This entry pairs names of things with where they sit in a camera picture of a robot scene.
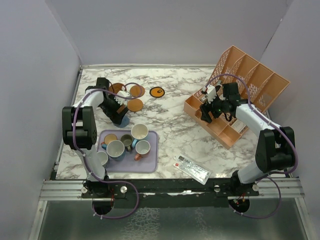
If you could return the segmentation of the blue round coaster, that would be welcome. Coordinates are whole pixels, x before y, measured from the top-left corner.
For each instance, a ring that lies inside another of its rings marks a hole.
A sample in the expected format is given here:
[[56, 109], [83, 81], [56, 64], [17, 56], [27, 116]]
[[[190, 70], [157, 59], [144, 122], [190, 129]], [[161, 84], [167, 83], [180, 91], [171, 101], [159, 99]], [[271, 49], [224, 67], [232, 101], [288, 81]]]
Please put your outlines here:
[[125, 128], [129, 123], [130, 123], [129, 117], [124, 116], [124, 117], [122, 118], [122, 121], [121, 121], [120, 124], [115, 124], [115, 123], [114, 123], [114, 125], [115, 125], [117, 128], [121, 128], [121, 129], [122, 129], [122, 128]]

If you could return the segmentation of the light wooden coaster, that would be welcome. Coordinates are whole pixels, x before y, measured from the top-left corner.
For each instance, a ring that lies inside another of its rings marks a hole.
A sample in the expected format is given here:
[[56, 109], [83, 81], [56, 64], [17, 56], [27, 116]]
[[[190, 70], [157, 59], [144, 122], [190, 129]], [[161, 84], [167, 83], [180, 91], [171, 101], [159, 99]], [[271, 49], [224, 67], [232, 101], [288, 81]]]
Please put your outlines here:
[[127, 102], [127, 108], [131, 112], [139, 112], [143, 109], [143, 107], [144, 107], [144, 103], [138, 98], [129, 100]]

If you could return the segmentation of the dark brown grooved coaster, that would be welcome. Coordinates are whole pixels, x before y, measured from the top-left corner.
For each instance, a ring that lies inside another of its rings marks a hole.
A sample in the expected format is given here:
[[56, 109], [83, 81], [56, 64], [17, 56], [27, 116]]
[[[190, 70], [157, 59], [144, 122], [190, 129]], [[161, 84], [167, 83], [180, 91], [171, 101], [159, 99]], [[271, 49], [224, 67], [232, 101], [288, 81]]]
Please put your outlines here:
[[108, 90], [112, 93], [118, 94], [120, 91], [122, 91], [125, 88], [125, 85], [122, 83], [114, 83], [111, 84]]

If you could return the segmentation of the dark brown ringed coaster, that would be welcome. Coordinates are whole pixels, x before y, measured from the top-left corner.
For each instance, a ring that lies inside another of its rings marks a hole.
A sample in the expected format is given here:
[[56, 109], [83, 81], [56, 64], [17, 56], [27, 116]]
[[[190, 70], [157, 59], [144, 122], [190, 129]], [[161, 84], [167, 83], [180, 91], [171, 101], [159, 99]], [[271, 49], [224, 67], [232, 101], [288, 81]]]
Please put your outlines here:
[[130, 88], [129, 92], [132, 97], [140, 98], [145, 94], [145, 89], [143, 86], [134, 85]]

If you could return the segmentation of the peach plastic desk organizer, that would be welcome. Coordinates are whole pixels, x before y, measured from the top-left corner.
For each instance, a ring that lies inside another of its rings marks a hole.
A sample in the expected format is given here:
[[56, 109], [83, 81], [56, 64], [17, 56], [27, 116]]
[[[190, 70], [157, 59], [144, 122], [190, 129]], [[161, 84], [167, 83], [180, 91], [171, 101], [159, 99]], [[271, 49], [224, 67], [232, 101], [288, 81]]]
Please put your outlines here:
[[[263, 114], [290, 84], [287, 79], [235, 46], [221, 55], [209, 81], [212, 86], [236, 82], [241, 98], [247, 98], [247, 91], [241, 81], [229, 75], [238, 76], [246, 83], [251, 102]], [[247, 130], [239, 134], [231, 127], [237, 119], [228, 122], [224, 115], [212, 118], [211, 123], [202, 121], [200, 105], [203, 104], [203, 96], [199, 89], [184, 102], [183, 110], [226, 149], [230, 149]]]

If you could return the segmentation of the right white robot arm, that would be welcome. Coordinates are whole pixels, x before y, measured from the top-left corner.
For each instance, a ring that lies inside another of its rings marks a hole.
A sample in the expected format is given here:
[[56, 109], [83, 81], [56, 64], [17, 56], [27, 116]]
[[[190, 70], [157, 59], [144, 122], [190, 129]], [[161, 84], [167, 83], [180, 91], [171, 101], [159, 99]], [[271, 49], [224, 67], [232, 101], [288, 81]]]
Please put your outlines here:
[[207, 84], [201, 92], [205, 97], [199, 107], [202, 121], [211, 123], [220, 115], [228, 120], [236, 118], [251, 129], [258, 139], [254, 161], [236, 170], [230, 178], [229, 189], [234, 195], [242, 195], [254, 182], [268, 174], [296, 168], [298, 154], [293, 129], [274, 123], [259, 112], [249, 98], [241, 98], [237, 83], [218, 86]]

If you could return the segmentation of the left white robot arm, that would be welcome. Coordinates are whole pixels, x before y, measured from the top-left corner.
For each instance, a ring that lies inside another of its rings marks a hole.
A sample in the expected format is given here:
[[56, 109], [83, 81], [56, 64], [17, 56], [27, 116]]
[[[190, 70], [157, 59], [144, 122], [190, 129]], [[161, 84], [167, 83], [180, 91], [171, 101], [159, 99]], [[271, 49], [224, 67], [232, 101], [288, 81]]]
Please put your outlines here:
[[62, 109], [62, 138], [65, 145], [75, 151], [86, 171], [86, 179], [95, 182], [93, 191], [97, 196], [106, 197], [111, 186], [106, 180], [107, 171], [96, 148], [98, 131], [95, 120], [95, 111], [102, 112], [116, 126], [124, 124], [128, 108], [125, 101], [131, 95], [122, 87], [118, 93], [111, 92], [110, 81], [99, 77], [95, 85], [85, 89], [84, 96], [73, 106]]

